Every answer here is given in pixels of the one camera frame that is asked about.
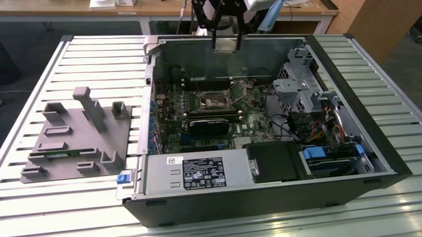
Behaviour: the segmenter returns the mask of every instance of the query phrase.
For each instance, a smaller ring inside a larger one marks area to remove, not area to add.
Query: table leg
[[[331,20],[333,16],[326,16],[322,18],[322,20],[318,22],[314,34],[325,34],[327,32]]]
[[[146,36],[151,35],[150,22],[151,22],[150,16],[139,17],[140,30],[143,32],[143,35]]]

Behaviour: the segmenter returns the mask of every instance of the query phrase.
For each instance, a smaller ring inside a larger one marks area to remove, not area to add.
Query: floor
[[[15,83],[0,86],[0,145],[14,126],[32,88],[63,35],[136,35],[136,22],[60,22],[47,32],[42,23],[0,23],[0,42],[20,68]],[[422,44],[405,37],[382,67],[422,108]]]

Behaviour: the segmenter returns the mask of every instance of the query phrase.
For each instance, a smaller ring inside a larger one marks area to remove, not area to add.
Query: motherboard
[[[241,149],[277,139],[263,109],[266,85],[253,79],[193,80],[157,89],[165,154]]]

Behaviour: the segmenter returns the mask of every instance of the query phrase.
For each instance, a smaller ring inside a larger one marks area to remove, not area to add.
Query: white object
[[[310,0],[286,0],[283,6],[297,5],[297,4],[305,4],[310,2]]]
[[[115,0],[119,6],[134,6],[138,0]]]
[[[269,9],[275,0],[245,0],[246,8],[249,11],[261,11]]]
[[[116,9],[115,0],[91,0],[90,1],[90,10],[108,10]]]

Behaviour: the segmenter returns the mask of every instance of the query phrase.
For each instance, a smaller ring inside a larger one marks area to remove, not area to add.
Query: power supply label
[[[183,160],[183,187],[186,190],[226,186],[222,157]]]

